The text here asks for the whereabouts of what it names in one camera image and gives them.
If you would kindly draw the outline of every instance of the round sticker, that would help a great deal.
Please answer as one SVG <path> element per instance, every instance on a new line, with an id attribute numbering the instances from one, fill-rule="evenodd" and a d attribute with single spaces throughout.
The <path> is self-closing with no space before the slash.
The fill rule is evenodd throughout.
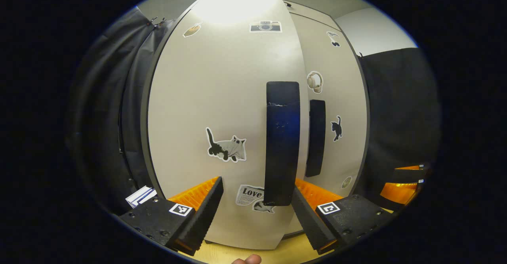
<path id="1" fill-rule="evenodd" d="M 352 181 L 352 176 L 349 176 L 346 179 L 344 179 L 342 183 L 342 189 L 347 188 L 347 186 L 350 184 L 350 181 Z"/>

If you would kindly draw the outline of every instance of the wooden floor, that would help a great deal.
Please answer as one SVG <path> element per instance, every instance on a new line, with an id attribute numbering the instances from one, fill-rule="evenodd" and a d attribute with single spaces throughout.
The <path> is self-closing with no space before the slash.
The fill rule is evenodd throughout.
<path id="1" fill-rule="evenodd" d="M 203 242 L 201 248 L 193 257 L 183 255 L 208 264 L 230 264 L 238 258 L 245 259 L 250 254 L 259 255 L 262 258 L 262 264 L 299 264 L 328 253 L 318 255 L 312 249 L 306 234 L 303 233 L 280 241 L 280 244 L 274 250 L 252 250 Z"/>

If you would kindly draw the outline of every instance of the black handle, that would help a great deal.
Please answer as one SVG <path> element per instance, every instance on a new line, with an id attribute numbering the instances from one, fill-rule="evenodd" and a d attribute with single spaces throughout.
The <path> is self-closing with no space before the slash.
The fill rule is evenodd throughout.
<path id="1" fill-rule="evenodd" d="M 288 206 L 299 156 L 299 83 L 268 82 L 266 100 L 264 205 Z"/>
<path id="2" fill-rule="evenodd" d="M 320 174 L 325 140 L 326 102 L 312 99 L 310 100 L 310 136 L 308 140 L 308 159 L 306 159 L 306 177 Z"/>

